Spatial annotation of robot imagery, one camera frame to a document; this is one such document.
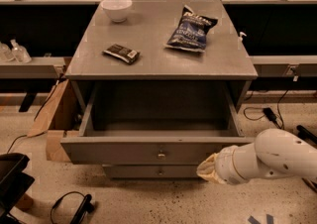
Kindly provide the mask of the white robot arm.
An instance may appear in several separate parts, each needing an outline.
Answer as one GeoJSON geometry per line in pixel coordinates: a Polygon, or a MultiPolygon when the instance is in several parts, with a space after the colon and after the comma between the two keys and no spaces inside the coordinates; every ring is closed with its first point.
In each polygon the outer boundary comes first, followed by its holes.
{"type": "Polygon", "coordinates": [[[201,178],[220,184],[290,176],[317,179],[317,149],[281,129],[266,129],[252,143],[230,146],[212,154],[196,170],[201,178]]]}

